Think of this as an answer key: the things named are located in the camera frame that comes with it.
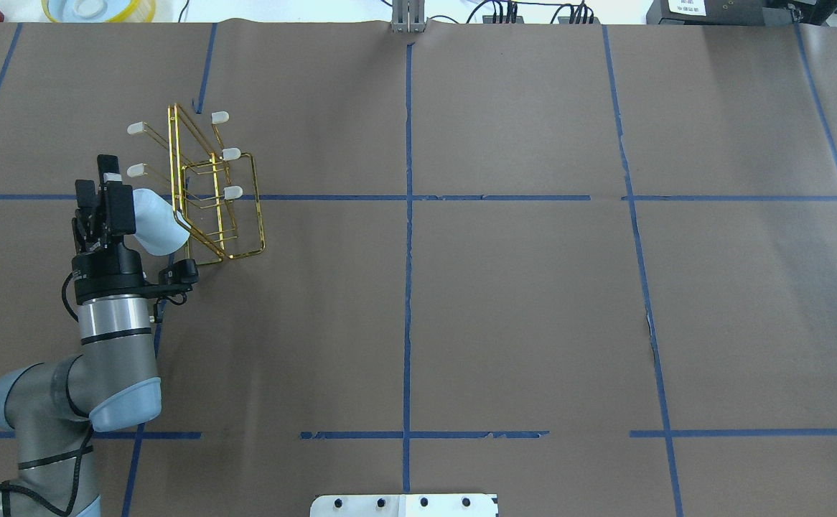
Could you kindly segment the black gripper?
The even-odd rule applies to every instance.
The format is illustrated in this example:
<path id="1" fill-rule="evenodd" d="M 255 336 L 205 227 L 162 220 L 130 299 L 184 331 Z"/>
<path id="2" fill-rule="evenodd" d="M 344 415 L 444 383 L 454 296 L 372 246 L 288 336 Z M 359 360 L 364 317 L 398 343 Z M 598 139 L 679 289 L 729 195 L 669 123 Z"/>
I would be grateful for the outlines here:
<path id="1" fill-rule="evenodd" d="M 146 297 L 147 282 L 139 252 L 124 244 L 134 234 L 133 189 L 121 183 L 119 159 L 98 154 L 100 186 L 76 180 L 77 210 L 72 219 L 76 255 L 72 278 L 76 302 L 104 297 Z"/>

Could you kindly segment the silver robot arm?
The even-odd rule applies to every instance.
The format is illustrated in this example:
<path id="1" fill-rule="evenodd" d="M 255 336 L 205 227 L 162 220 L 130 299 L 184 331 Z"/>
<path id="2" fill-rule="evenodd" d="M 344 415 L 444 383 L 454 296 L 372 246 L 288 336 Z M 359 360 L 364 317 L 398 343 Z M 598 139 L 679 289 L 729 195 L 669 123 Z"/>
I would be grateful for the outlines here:
<path id="1" fill-rule="evenodd" d="M 162 412 L 147 281 L 133 190 L 118 158 L 97 157 L 99 180 L 76 182 L 73 284 L 80 352 L 0 378 L 0 427 L 18 442 L 17 475 L 0 482 L 0 516 L 99 516 L 94 436 Z"/>

